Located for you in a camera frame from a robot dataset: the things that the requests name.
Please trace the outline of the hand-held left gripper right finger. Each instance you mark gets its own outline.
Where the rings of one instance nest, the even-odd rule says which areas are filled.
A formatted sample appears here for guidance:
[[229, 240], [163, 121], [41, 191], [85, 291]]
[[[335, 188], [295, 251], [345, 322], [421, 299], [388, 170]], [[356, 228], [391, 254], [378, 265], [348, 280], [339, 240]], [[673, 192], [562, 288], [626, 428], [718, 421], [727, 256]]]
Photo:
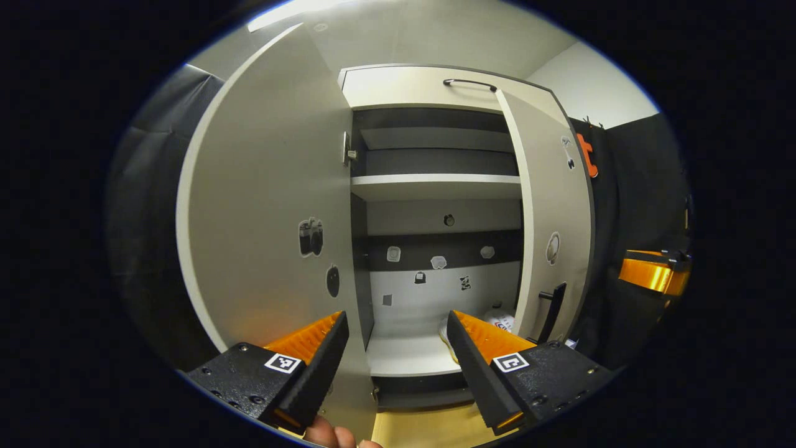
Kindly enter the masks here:
[[532, 343], [458, 310], [447, 316], [447, 340], [495, 436], [543, 425], [616, 376], [558, 340]]

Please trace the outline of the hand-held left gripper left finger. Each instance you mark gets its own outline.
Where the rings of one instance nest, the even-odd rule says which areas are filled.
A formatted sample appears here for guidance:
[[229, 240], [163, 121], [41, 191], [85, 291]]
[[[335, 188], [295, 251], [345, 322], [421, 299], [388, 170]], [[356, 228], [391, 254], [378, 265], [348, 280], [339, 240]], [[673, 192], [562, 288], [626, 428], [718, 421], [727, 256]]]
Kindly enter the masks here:
[[264, 347], [239, 342], [187, 378], [259, 422], [302, 434], [326, 399], [348, 340], [346, 312], [338, 311]]

